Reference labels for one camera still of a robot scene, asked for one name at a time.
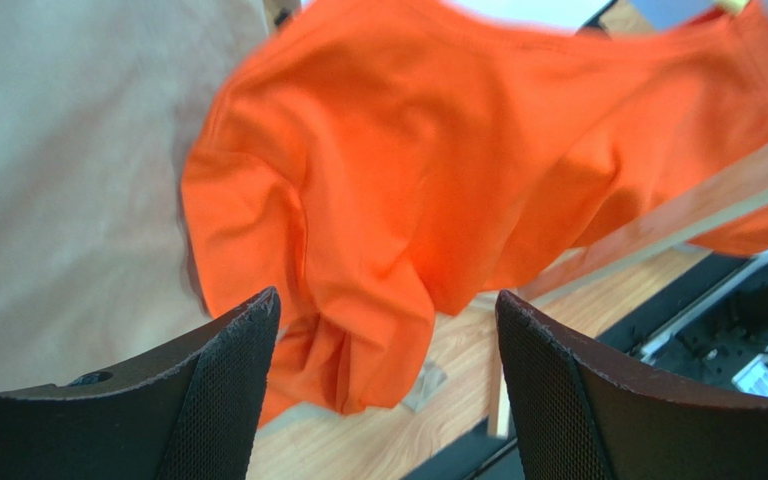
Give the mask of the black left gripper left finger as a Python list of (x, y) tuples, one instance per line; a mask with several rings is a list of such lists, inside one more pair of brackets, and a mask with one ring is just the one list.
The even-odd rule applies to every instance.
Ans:
[(242, 479), (276, 344), (266, 288), (64, 385), (0, 392), (0, 479)]

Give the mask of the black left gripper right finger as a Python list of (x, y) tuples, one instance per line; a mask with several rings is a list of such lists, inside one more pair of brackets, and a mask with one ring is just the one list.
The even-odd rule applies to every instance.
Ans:
[(498, 344), (528, 479), (768, 479), (768, 398), (654, 368), (497, 298)]

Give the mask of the orange t-shirt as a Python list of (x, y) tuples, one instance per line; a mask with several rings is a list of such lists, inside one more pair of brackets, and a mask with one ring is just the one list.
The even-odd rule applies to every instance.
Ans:
[(219, 89), (181, 190), (206, 306), (273, 286), (261, 422), (399, 404), (437, 313), (768, 143), (768, 9), (610, 37), (316, 1)]

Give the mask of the yellow hanger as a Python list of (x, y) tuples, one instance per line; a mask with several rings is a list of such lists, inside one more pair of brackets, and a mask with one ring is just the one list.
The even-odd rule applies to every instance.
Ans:
[(713, 3), (731, 15), (739, 15), (750, 4), (750, 0), (713, 0)]

